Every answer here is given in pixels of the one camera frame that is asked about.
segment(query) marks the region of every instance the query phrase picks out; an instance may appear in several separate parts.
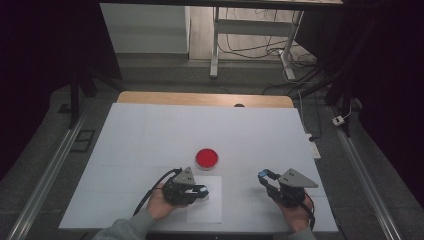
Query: black cable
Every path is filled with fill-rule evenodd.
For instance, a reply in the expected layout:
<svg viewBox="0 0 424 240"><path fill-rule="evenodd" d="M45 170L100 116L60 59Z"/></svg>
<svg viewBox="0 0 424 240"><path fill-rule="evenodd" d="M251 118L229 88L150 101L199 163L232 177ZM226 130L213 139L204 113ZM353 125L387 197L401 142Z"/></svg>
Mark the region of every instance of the black cable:
<svg viewBox="0 0 424 240"><path fill-rule="evenodd" d="M275 10L275 14L274 14L274 22L275 22L275 20L277 19L277 12L278 12L278 10ZM265 51L268 51L268 47L269 47L269 43L271 42L271 38L272 38L272 36L269 36L269 39L268 39L268 44L267 44L267 46L266 46L266 48L265 48Z"/></svg>
<svg viewBox="0 0 424 240"><path fill-rule="evenodd" d="M177 173L179 169L172 169L170 171L168 171L167 173L165 173L165 175L163 175L156 183L155 185L153 185L153 187L147 191L146 195L144 195L143 199L141 199L140 203L138 204L137 208L134 211L133 216L135 216L138 212L140 212L140 209L143 207L144 203L147 201L147 199L150 197L150 195L152 195L152 192L157 189L156 187L159 185L160 182L162 182L162 180L164 178L166 178L169 174L171 173Z"/></svg>
<svg viewBox="0 0 424 240"><path fill-rule="evenodd" d="M279 87L284 87L284 86L292 85L292 84L294 84L294 83L282 83L282 84L272 85L272 86L266 87L264 90L262 90L261 94L265 95L266 91L268 91L271 88L279 88Z"/></svg>
<svg viewBox="0 0 424 240"><path fill-rule="evenodd" d="M306 73L305 75L303 75L301 78L299 78L298 80L296 80L296 82L302 81L304 78L306 78L309 74L311 74L315 70L316 69L312 69L311 71L309 71L308 73ZM296 84L296 82L282 83L282 84L276 84L276 85L272 85L272 86L266 87L264 90L262 90L262 95L265 95L266 91L268 91L271 88L279 88L279 87L284 87L284 86L287 86L287 85L293 85L293 84Z"/></svg>
<svg viewBox="0 0 424 240"><path fill-rule="evenodd" d="M300 203L299 205L308 214L309 219L311 219L311 222L309 223L309 226L311 227L311 230L314 230L314 226L315 226L315 216L314 216L314 213L304 203Z"/></svg>
<svg viewBox="0 0 424 240"><path fill-rule="evenodd" d="M303 85L305 85L306 83L308 83L310 80L312 80L316 75L318 75L322 69L321 68L315 68L315 71L310 77L308 77L307 79L305 79L302 83L299 83L297 86L295 86L294 88L290 89L287 93L286 96L289 96L289 94L295 90L296 88L302 87Z"/></svg>
<svg viewBox="0 0 424 240"><path fill-rule="evenodd" d="M321 116L319 114L319 109L318 109L318 102L317 102L317 92L315 92L315 109L317 110L317 115L318 115L318 128L319 128L319 135L318 137L315 137L315 139L318 139L322 136L322 128L321 128Z"/></svg>
<svg viewBox="0 0 424 240"><path fill-rule="evenodd" d="M271 44L267 44L267 45L262 45L262 46L258 46L258 47L242 48L242 49L232 49L231 46L230 46L229 40L228 40L228 34L226 34L226 35L227 35L227 45L228 45L228 48L231 51L233 51L233 52L243 52L243 51L255 50L255 49L269 47L269 46L274 46L274 45L277 45L277 44L280 44L280 43L287 42L287 40L284 40L284 41L279 41L279 42L275 42L275 43L271 43Z"/></svg>
<svg viewBox="0 0 424 240"><path fill-rule="evenodd" d="M319 139L321 136L322 136L322 128L321 128L321 116L320 116L320 114L319 114L319 109L318 109L318 102L317 102L317 92L315 92L315 94L314 94L314 98L315 98L315 109L316 109L316 111L317 111L317 115L318 115L318 136L311 136L310 138L309 138L309 141L314 141L314 140L316 140L316 139ZM308 131L308 133L313 133L313 131L311 131L311 129L309 128L309 126L308 126L308 124L307 124L307 121L304 121L303 122L304 123L304 125L305 125L305 128L306 128L306 130Z"/></svg>
<svg viewBox="0 0 424 240"><path fill-rule="evenodd" d="M237 56L240 56L240 57L245 57L245 58L250 58L250 59L264 58L264 57L267 57L267 56L271 55L271 53L273 53L273 52L277 51L277 50L273 50L273 51L270 51L270 52L268 52L267 54L262 55L262 56L251 57L251 56L246 56L246 55L243 55L243 54L240 54L240 53L235 53L235 52L228 52L228 51L225 51L225 50L223 50L223 49L221 48L221 46L219 45L219 43L218 43L218 48L219 48L219 49L220 49L223 53L234 54L234 55L237 55Z"/></svg>

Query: human hand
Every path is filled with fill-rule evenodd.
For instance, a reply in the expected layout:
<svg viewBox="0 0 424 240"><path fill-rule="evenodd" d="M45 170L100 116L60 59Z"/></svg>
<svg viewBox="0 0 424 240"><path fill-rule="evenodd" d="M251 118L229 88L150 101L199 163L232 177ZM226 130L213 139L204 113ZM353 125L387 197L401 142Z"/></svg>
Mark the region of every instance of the human hand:
<svg viewBox="0 0 424 240"><path fill-rule="evenodd" d="M159 221L165 218L177 208L183 208L188 206L188 205L172 206L171 204L169 204L163 197L163 193L161 189L163 185L164 185L163 183L160 183L157 186L158 189L155 189L152 192L152 195L150 195L150 199L146 207L147 211L149 211L153 219L155 219L156 221Z"/></svg>
<svg viewBox="0 0 424 240"><path fill-rule="evenodd" d="M297 207L284 207L281 203L274 202L283 212L284 219L286 220L287 225L293 232L299 232L309 226L309 216L308 213L300 206ZM305 200L303 201L309 209L312 209L312 200L305 192Z"/></svg>

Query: gray sleeve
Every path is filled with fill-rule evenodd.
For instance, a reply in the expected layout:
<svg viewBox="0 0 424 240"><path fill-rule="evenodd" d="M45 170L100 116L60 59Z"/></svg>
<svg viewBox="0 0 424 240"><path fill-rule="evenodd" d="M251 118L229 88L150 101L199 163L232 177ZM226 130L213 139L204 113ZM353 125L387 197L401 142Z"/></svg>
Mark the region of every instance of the gray sleeve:
<svg viewBox="0 0 424 240"><path fill-rule="evenodd" d="M100 240L144 240L149 229L156 223L152 215L146 210L140 212L130 220L118 219L111 227L98 232L93 239Z"/></svg>
<svg viewBox="0 0 424 240"><path fill-rule="evenodd" d="M316 240L310 227L289 236L288 240Z"/></svg>

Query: wire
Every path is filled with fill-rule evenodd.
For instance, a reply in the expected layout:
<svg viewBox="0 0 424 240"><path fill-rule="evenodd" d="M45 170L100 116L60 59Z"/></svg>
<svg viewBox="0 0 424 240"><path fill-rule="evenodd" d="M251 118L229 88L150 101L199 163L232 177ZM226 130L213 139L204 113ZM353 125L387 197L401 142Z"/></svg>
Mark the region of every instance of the wire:
<svg viewBox="0 0 424 240"><path fill-rule="evenodd" d="M226 34L226 35L227 35L227 44L228 44L228 48L229 48L231 51L233 51L233 52L243 52L243 51L255 50L255 49L264 48L264 47L269 47L269 46L274 46L274 45L277 45L277 44L280 44L280 43L285 43L285 42L287 42L287 40L284 40L284 41L279 41L279 42L275 42L275 43L271 43L271 44L267 44L267 45L262 45L262 46L258 46L258 47L242 48L242 49L232 49L232 48L230 47L230 43L229 43L229 40L228 40L228 34Z"/></svg>
<svg viewBox="0 0 424 240"><path fill-rule="evenodd" d="M286 96L288 96L293 90L295 90L296 88L299 88L299 87L301 87L301 86L303 86L303 85L305 85L307 82L309 82L311 79L313 79L316 75L318 75L321 71L322 71L322 69L321 68L315 68L315 72L311 75L311 76L309 76L309 77L307 77L302 83L299 83L297 86L295 86L294 88L292 88L292 89L290 89L287 93L286 93Z"/></svg>
<svg viewBox="0 0 424 240"><path fill-rule="evenodd" d="M349 113L343 117L343 119L349 117L350 113L352 113L352 106L349 106Z"/></svg>
<svg viewBox="0 0 424 240"><path fill-rule="evenodd" d="M284 71L284 72L283 72L283 77L284 77L284 79L285 79L287 82L289 82L289 83L297 83L297 84L300 84L300 83L302 83L302 80L303 80L304 78L306 78L304 82L307 82L307 81L310 81L310 80L311 80L311 79L309 79L310 77L307 77L309 74L313 73L311 77L315 77L315 76L316 76L319 72L321 72L321 70L320 70L319 68L313 68L312 70L310 70L309 72L307 72L305 75L303 75L303 77L301 77L301 78L297 79L296 81L290 81L290 80L288 80L288 79L287 79L287 76L285 75L285 73L286 73L286 72Z"/></svg>
<svg viewBox="0 0 424 240"><path fill-rule="evenodd" d="M262 91L262 95L265 95L266 91L268 91L271 88L279 88L279 87L284 87L284 86L287 86L287 85L292 85L292 83L283 83L283 84L277 84L277 85L272 85L272 86L266 87Z"/></svg>
<svg viewBox="0 0 424 240"><path fill-rule="evenodd" d="M302 96L300 95L300 89L298 89L297 92L299 93L299 99L300 99L300 116L302 119L303 131L306 133L306 128L304 124L305 121L303 120Z"/></svg>
<svg viewBox="0 0 424 240"><path fill-rule="evenodd" d="M159 185L160 182L162 182L162 180L164 178L166 178L169 174L171 173L177 173L177 171L179 171L180 169L172 169L170 171L168 171L167 173L165 173L165 175L163 175L156 183L155 185L153 185L153 187L147 191L146 195L144 195L143 199L141 199L140 203L138 204L137 208L134 211L133 216L135 216L138 212L140 212L140 209L143 207L144 203L147 201L147 199L150 197L150 195L152 195L153 191L155 189L157 189L157 186Z"/></svg>
<svg viewBox="0 0 424 240"><path fill-rule="evenodd" d="M268 53L267 53L267 54L265 54L265 55L252 57L252 56L246 56L246 55L243 55L243 54L240 54L240 53L235 53L235 52L228 52L228 51L225 51L225 50L223 50L223 49L221 48L221 46L219 45L219 43L218 43L218 48L219 48L219 49L220 49L223 53L234 54L234 55L237 55L237 56L241 56L241 57L245 57L245 58L250 58L250 59L264 58L264 57L267 57L267 56L271 55L271 53L273 53L273 52L277 51L277 50L272 50L272 51L268 52Z"/></svg>
<svg viewBox="0 0 424 240"><path fill-rule="evenodd" d="M315 204L312 198L305 192L305 195L308 196L309 200L311 200L312 203L312 210L309 209L304 203L301 203L300 206L306 211L306 213L309 215L309 218L311 219L311 223L309 224L311 226L311 230L314 230L315 226Z"/></svg>

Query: white tabletop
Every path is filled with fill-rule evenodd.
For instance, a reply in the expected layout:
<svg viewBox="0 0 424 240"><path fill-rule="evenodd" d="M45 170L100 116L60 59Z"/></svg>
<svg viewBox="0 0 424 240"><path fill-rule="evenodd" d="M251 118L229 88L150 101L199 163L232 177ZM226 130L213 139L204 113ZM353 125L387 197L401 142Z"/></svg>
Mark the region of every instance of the white tabletop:
<svg viewBox="0 0 424 240"><path fill-rule="evenodd" d="M196 153L203 148L219 155L212 171L195 165ZM319 184L308 189L316 206L315 231L337 231L297 109L121 103L111 108L59 228L99 229L130 218L164 173L187 166L195 179L221 179L219 193L211 192L208 200L219 197L220 206L213 207L220 207L220 221L217 216L213 222L191 218L202 210L202 203L196 203L174 211L153 230L286 232L283 216L257 173L267 168L283 174L293 168ZM202 184L204 178L198 179Z"/></svg>

